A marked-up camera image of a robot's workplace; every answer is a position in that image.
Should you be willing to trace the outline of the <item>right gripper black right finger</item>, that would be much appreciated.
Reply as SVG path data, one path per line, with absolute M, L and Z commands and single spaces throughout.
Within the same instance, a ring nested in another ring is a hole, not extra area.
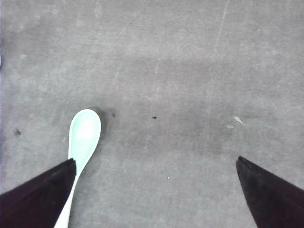
M 239 156 L 236 170 L 258 228 L 302 228 L 304 190 Z

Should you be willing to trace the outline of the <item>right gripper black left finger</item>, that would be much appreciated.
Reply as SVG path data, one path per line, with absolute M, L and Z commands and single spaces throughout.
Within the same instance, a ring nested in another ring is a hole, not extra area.
M 69 159 L 0 196 L 2 228 L 54 227 L 71 192 L 76 162 Z

